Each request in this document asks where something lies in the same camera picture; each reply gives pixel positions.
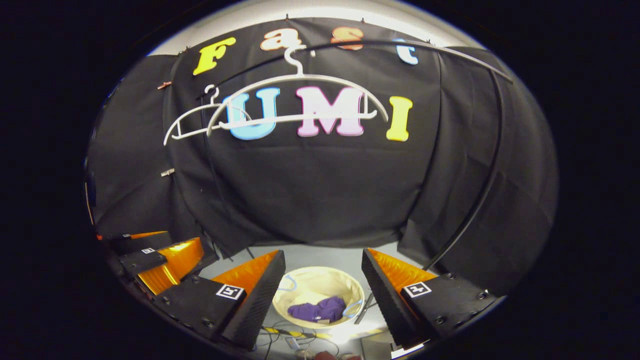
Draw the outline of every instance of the metal clip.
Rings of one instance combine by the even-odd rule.
[[[173,174],[174,172],[175,172],[175,168],[170,168],[169,170],[167,170],[167,171],[165,171],[165,172],[161,172],[161,173],[160,173],[160,176],[161,176],[161,177],[165,177],[165,176],[167,176],[167,175],[171,175],[171,174]]]
[[[164,89],[164,88],[166,88],[166,87],[167,87],[167,86],[169,86],[169,85],[171,85],[171,81],[165,81],[164,83],[162,83],[162,85],[160,85],[160,86],[158,87],[158,90],[160,90],[160,89]]]

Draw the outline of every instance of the screw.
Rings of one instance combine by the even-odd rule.
[[[213,321],[207,319],[207,318],[202,318],[202,323],[206,326],[206,327],[213,327]]]

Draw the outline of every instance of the white ceiling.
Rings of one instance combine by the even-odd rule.
[[[177,33],[149,55],[177,54],[187,46],[261,22],[298,17],[331,17],[383,26],[436,46],[484,48],[470,36],[410,4],[391,0],[249,0],[229,6]]]

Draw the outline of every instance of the white plastic hanger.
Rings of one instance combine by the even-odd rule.
[[[380,100],[378,100],[378,98],[373,95],[370,91],[368,91],[367,89],[363,88],[362,86],[356,84],[356,83],[352,83],[348,80],[345,79],[341,79],[341,78],[336,78],[333,76],[327,76],[327,75],[314,75],[314,74],[304,74],[302,72],[302,63],[298,60],[294,60],[291,58],[291,53],[293,53],[295,50],[299,50],[299,49],[304,49],[306,48],[306,45],[297,45],[297,46],[293,46],[293,47],[289,47],[287,48],[287,50],[285,50],[284,52],[284,58],[285,60],[287,60],[288,63],[290,63],[291,65],[294,65],[297,69],[298,72],[296,74],[292,74],[292,75],[283,75],[283,76],[277,76],[275,78],[269,78],[269,79],[265,79],[262,81],[258,81],[256,83],[253,83],[251,85],[248,85],[238,91],[236,91],[233,95],[231,95],[230,97],[227,98],[226,101],[224,101],[222,103],[222,105],[213,113],[213,116],[211,116],[211,120],[209,121],[209,125],[207,126],[207,136],[211,136],[211,132],[217,128],[222,128],[222,129],[233,129],[235,127],[244,127],[244,126],[251,126],[251,125],[257,125],[257,124],[265,124],[265,123],[270,123],[270,122],[286,122],[286,121],[295,121],[295,120],[304,120],[304,119],[323,119],[323,118],[341,118],[344,116],[349,116],[349,117],[358,117],[360,119],[371,119],[373,117],[375,117],[378,114],[377,110],[374,110],[372,112],[369,113],[369,98],[371,98],[371,100],[374,102],[374,104],[380,109],[380,111],[382,111],[383,114],[383,119],[385,122],[389,121],[389,115],[387,114],[387,111],[385,110],[385,107],[382,106],[382,103],[380,102]],[[337,83],[337,84],[341,84],[344,86],[349,86],[352,88],[356,88],[360,91],[362,91],[365,94],[365,98],[364,98],[364,113],[356,113],[356,114],[345,114],[345,113],[316,113],[316,114],[298,114],[298,115],[286,115],[286,116],[279,116],[279,117],[271,117],[271,118],[263,118],[263,119],[255,119],[255,120],[251,120],[251,118],[248,118],[247,121],[238,121],[238,122],[231,122],[229,119],[229,122],[223,122],[218,126],[214,126],[214,124],[216,123],[216,120],[218,119],[218,117],[220,116],[220,114],[222,113],[222,111],[229,106],[229,103],[231,102],[231,100],[233,98],[235,98],[236,96],[240,95],[243,92],[249,92],[251,90],[254,90],[256,88],[260,88],[266,85],[270,85],[273,83],[279,83],[279,82],[283,82],[283,81],[296,81],[296,80],[318,80],[318,81],[327,81],[330,83]]]
[[[209,85],[209,86],[207,86],[207,87],[204,89],[204,93],[205,93],[205,94],[207,94],[207,93],[209,92],[209,90],[211,90],[211,88],[214,88],[214,87],[215,87],[215,85]],[[186,134],[182,134],[182,129],[180,128],[180,121],[181,121],[182,119],[184,119],[185,117],[187,117],[188,115],[190,115],[190,114],[192,114],[192,113],[194,113],[194,112],[196,112],[196,111],[200,111],[200,110],[204,110],[204,109],[208,109],[208,108],[217,108],[218,106],[222,106],[222,104],[216,104],[216,103],[214,103],[214,102],[213,102],[213,100],[218,96],[218,94],[220,94],[220,89],[219,89],[219,88],[216,88],[216,93],[215,93],[215,94],[213,94],[213,95],[211,96],[211,103],[206,104],[206,105],[202,105],[202,106],[198,106],[197,108],[193,108],[193,109],[191,109],[191,110],[189,110],[189,111],[185,112],[184,114],[180,115],[180,117],[179,117],[179,118],[175,119],[175,121],[173,122],[173,124],[171,124],[171,126],[169,127],[169,130],[167,130],[166,135],[164,136],[164,142],[163,142],[163,144],[166,146],[166,141],[167,141],[167,140],[169,140],[169,135],[171,134],[171,132],[173,131],[173,129],[174,129],[175,127],[177,127],[177,128],[178,128],[178,136],[171,135],[171,137],[172,137],[172,138],[174,138],[174,139],[176,139],[176,140],[180,140],[180,139],[183,139],[183,138],[188,138],[189,136],[193,136],[193,135],[196,135],[196,134],[201,134],[201,133],[206,132],[206,131],[207,131],[207,129],[200,129],[200,130],[196,130],[196,131],[190,131],[190,132],[188,132],[188,133],[186,133]],[[242,110],[241,108],[238,108],[238,107],[236,107],[236,106],[233,106],[233,105],[231,105],[230,107],[231,107],[231,108],[233,108],[233,109],[238,109],[238,110],[240,110],[241,112],[243,112],[243,113],[244,113],[244,115],[245,115],[249,120],[251,120],[251,116],[249,116],[249,114],[247,114],[247,112],[246,112],[246,111],[244,111],[244,110]],[[219,128],[220,128],[220,126],[214,126],[213,128],[214,128],[214,129],[219,129]]]

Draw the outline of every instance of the blue cord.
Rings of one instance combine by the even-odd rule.
[[[351,304],[351,305],[347,306],[347,308],[342,312],[342,315],[343,315],[343,316],[346,316],[346,317],[348,317],[348,318],[352,318],[352,317],[356,316],[356,314],[353,314],[353,315],[347,315],[346,313],[347,313],[347,311],[348,311],[349,309],[351,309],[354,305],[358,305],[358,304],[362,304],[362,299],[358,300],[358,302],[354,302],[353,304]]]
[[[293,281],[293,289],[282,289],[282,288],[278,288],[278,290],[282,290],[282,291],[294,291],[295,289],[298,288],[298,283],[291,277],[291,275],[287,275],[285,276],[287,279]]]

